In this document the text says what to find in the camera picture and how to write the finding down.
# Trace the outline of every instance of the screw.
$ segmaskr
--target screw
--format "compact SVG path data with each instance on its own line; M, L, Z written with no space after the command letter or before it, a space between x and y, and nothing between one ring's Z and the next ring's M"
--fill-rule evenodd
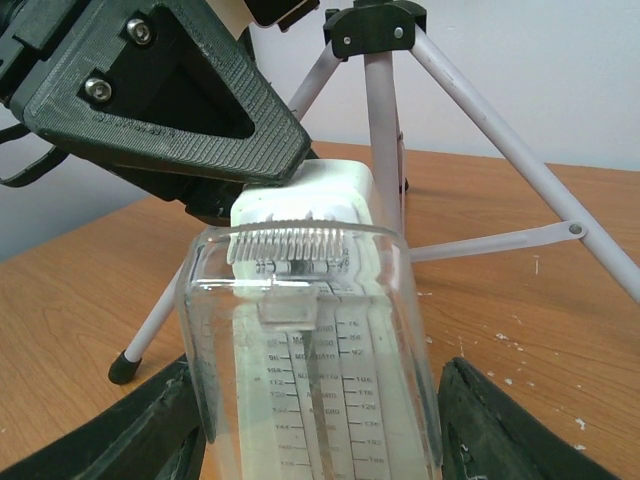
M151 29L144 20L132 18L127 22L127 33L138 45L151 43Z
M580 235L582 233L582 225L579 223L572 223L569 225L569 232L574 235Z
M113 94L111 85L100 78L90 78L87 80L84 84L84 91L99 103L108 102Z

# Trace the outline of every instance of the wood grain surface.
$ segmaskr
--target wood grain surface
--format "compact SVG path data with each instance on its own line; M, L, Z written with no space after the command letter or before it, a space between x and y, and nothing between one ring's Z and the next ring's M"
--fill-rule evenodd
M369 159L366 147L317 151ZM640 262L640 173L553 170ZM408 171L410 246L557 221L504 160L410 152ZM182 353L174 314L134 383L106 378L202 228L180 205L146 199L0 265L0 469ZM437 379L464 355L567 442L622 478L640 478L640 311L580 243L414 271ZM215 478L212 463L202 478Z

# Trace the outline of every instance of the tripod foot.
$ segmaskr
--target tripod foot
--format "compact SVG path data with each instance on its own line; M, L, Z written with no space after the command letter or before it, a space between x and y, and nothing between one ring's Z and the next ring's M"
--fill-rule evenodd
M402 190L402 185L400 185L400 187L398 187L398 190L400 190L400 194L403 193ZM404 179L404 193L407 193L409 191L409 180L407 180L406 178Z
M111 364L109 368L109 380L116 385L125 385L133 380L142 359L137 362L130 362L124 356L124 352L118 355L118 358Z

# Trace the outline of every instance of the white wall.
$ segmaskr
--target white wall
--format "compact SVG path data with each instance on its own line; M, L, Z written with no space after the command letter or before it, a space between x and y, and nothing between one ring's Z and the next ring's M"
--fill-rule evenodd
M640 170L640 0L419 0L427 30L547 162ZM324 48L324 9L282 34L253 29L288 101ZM407 52L395 55L409 148L499 156ZM314 139L369 143L362 59L342 64L303 121Z
M14 123L11 113L0 109L0 128ZM0 146L0 177L18 173L50 147L35 135ZM0 262L143 196L137 187L74 157L33 185L0 187Z

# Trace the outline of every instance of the clear plastic container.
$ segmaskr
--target clear plastic container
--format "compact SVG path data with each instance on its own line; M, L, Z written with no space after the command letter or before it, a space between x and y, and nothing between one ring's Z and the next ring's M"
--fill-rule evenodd
M177 305L221 480L441 478L436 391L395 233L210 229Z

